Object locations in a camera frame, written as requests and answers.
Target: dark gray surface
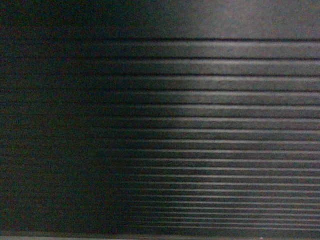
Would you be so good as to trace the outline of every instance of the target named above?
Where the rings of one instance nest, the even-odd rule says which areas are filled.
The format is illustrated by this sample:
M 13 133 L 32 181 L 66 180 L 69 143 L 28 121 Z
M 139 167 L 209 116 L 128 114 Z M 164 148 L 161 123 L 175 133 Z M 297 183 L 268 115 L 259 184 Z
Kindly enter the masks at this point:
M 1 229 L 318 238 L 319 3 L 95 7 L 0 33 Z

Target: corrugated surface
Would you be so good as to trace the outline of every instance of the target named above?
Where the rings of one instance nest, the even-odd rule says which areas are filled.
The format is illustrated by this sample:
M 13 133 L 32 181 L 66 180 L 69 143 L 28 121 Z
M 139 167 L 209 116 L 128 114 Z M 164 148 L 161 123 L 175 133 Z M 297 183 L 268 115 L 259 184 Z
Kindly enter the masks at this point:
M 10 231 L 320 233 L 320 42 L 0 42 Z

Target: ribbed rubber mat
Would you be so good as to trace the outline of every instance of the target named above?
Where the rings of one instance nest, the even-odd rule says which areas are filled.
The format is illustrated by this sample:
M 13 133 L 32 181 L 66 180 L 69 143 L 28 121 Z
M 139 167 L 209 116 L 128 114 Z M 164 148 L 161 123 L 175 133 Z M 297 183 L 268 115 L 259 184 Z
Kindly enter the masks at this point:
M 45 5 L 3 11 L 2 231 L 320 237 L 316 1 Z

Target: ribbed panel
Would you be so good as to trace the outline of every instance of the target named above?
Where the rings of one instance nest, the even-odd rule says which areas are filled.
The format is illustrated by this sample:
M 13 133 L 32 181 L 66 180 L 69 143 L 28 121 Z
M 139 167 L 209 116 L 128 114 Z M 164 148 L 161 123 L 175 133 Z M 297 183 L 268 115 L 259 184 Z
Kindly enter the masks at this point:
M 4 230 L 320 234 L 320 43 L 2 40 Z

